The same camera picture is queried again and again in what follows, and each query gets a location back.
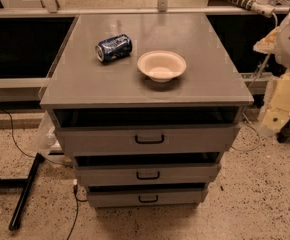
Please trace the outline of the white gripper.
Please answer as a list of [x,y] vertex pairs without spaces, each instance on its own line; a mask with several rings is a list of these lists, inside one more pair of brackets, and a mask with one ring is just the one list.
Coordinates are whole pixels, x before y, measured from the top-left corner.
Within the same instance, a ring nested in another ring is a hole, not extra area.
[[290,120],[290,70],[272,77],[266,86],[264,105],[258,115],[258,132],[273,136]]

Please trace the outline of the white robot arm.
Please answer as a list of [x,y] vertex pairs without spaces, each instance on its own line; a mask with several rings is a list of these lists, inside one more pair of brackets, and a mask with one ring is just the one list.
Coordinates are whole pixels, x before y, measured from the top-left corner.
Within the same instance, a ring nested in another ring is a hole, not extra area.
[[286,68],[283,75],[268,82],[258,116],[259,132],[273,136],[290,120],[290,12],[278,27],[254,45],[253,50],[273,54],[275,61]]

